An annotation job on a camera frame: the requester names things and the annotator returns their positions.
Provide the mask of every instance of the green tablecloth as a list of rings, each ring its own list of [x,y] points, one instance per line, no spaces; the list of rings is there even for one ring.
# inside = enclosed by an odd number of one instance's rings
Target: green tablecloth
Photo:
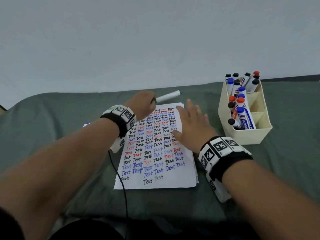
[[[157,96],[179,89],[182,95],[166,103],[190,98],[209,115],[211,125],[224,134],[218,117],[222,83],[154,89]],[[246,145],[261,165],[320,200],[319,82],[264,82],[273,129],[260,145]],[[39,148],[92,122],[136,91],[107,93],[46,93],[29,97],[0,117],[0,172]],[[118,165],[121,151],[112,156]],[[196,160],[199,184],[194,188],[127,190],[129,217],[161,219],[174,227],[239,218],[233,201],[220,204]],[[67,215],[125,217],[121,190],[113,190],[116,173],[109,158],[66,208]]]

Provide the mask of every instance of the cable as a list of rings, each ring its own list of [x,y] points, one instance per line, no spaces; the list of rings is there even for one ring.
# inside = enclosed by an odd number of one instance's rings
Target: cable
[[[127,222],[127,226],[125,228],[125,237],[124,237],[124,240],[127,239],[127,231],[128,231],[128,225],[129,225],[129,217],[128,217],[128,203],[127,203],[127,195],[126,195],[126,190],[125,190],[125,186],[123,185],[123,182],[122,182],[122,179],[116,169],[116,167],[114,166],[113,162],[112,162],[112,159],[111,159],[111,154],[110,154],[110,150],[108,151],[109,153],[109,157],[110,157],[110,161],[111,161],[111,164],[115,170],[115,172],[117,173],[119,179],[120,179],[120,182],[122,184],[122,188],[123,188],[123,193],[124,193],[124,200],[125,200],[125,217],[126,217],[126,222]]]

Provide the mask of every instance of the hand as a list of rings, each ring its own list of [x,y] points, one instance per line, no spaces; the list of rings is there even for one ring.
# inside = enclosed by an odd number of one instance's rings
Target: hand
[[[194,106],[190,99],[186,100],[187,109],[181,106],[176,108],[179,111],[182,122],[182,133],[174,130],[175,139],[184,145],[187,149],[200,153],[202,146],[210,140],[210,138],[218,134],[209,124],[208,115],[202,116],[201,109],[198,105]]]
[[[156,102],[151,100],[155,97],[154,91],[143,90],[137,92],[132,98],[130,98],[124,106],[129,107],[138,120],[143,120],[150,115],[156,108]]]

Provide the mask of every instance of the paper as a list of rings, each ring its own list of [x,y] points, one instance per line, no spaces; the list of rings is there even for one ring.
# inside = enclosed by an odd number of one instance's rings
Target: paper
[[[192,152],[172,135],[182,131],[176,106],[157,105],[155,111],[138,121],[127,133],[118,167],[124,188],[189,188],[197,185],[197,170]],[[115,190],[122,190],[116,176]]]

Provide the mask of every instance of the beige pen organizer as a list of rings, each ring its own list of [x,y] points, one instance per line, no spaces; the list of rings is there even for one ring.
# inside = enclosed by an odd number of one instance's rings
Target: beige pen organizer
[[[272,129],[261,82],[257,86],[255,92],[247,93],[246,101],[249,104],[249,108],[257,128],[235,130],[232,125],[228,124],[228,119],[231,118],[231,113],[228,108],[229,97],[227,85],[224,82],[218,108],[220,121],[226,136],[232,137],[239,144],[260,144],[263,138],[265,138],[268,132]]]

